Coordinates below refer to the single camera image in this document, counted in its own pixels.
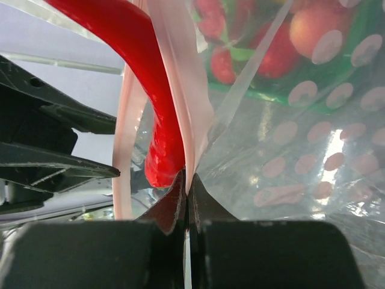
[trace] red chili pepper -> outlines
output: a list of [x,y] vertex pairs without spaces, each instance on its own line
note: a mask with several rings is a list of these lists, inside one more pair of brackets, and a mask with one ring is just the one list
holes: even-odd
[[127,0],[45,0],[110,45],[149,95],[155,116],[145,172],[168,187],[185,165],[182,137],[150,17]]

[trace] black plastic bracket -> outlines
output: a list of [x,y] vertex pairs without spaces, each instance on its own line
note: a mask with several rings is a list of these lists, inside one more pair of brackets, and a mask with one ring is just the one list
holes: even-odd
[[31,210],[113,167],[71,156],[74,129],[114,134],[115,117],[86,107],[0,56],[0,179],[12,194],[0,214]]
[[136,221],[30,226],[3,261],[2,288],[183,289],[189,229],[193,289],[364,289],[335,226],[241,222],[197,175],[192,188],[186,197],[180,173]]

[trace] red tomato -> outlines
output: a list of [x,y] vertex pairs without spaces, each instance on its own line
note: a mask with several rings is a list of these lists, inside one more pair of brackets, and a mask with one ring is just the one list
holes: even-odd
[[221,14],[208,14],[197,25],[203,36],[208,39],[219,40],[226,27],[226,20]]
[[237,0],[234,23],[230,29],[230,39],[238,40],[244,33],[244,28],[250,16],[257,13],[255,0]]
[[224,84],[232,84],[236,79],[230,51],[221,47],[214,49],[211,58],[213,76]]
[[292,18],[291,42],[298,53],[311,59],[317,43],[326,33],[338,30],[345,42],[355,10],[341,6],[337,0],[317,1]]
[[[250,48],[256,49],[265,36],[271,23],[265,25],[250,42]],[[267,78],[280,78],[290,72],[300,59],[300,55],[290,41],[290,23],[283,22],[274,36],[257,73]]]
[[194,4],[202,17],[212,13],[224,15],[221,0],[194,0]]

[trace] clear plastic bag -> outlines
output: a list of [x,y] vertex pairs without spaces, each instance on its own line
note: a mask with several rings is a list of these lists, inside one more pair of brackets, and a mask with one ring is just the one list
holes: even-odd
[[0,2],[43,19],[53,25],[71,30],[88,39],[101,42],[100,38],[45,3],[44,0],[0,0]]
[[208,192],[242,220],[335,223],[381,288],[385,2],[186,1],[191,19],[177,2],[153,24],[162,51],[175,35],[159,30],[195,22],[215,109],[197,169]]
[[[214,111],[208,98],[208,81],[196,48],[195,28],[183,1],[148,1],[171,87],[186,163],[186,191],[208,144]],[[175,14],[180,25],[175,25]]]

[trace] plastic bag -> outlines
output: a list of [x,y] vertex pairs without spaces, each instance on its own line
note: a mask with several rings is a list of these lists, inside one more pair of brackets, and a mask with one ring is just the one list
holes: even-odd
[[43,19],[53,25],[71,30],[88,39],[102,42],[100,38],[45,3],[44,0],[0,0],[0,2]]
[[[134,4],[143,11],[147,11],[147,1],[134,0]],[[116,220],[134,218],[131,205],[131,158],[146,103],[147,93],[126,64],[123,72],[112,158],[112,165],[118,168],[121,174],[119,178],[112,180]]]
[[[196,48],[195,28],[183,1],[149,1],[149,12],[163,57],[173,96],[186,163],[186,191],[202,153],[214,119],[208,98],[205,67]],[[175,15],[180,25],[175,25]]]
[[[346,228],[356,217],[384,230],[385,2],[185,3],[204,38],[197,47],[215,109],[197,169],[208,192],[242,220],[337,224],[359,240],[352,248],[368,285],[382,286],[378,236]],[[174,18],[153,22],[161,51],[175,35],[159,30],[191,21],[173,8]]]

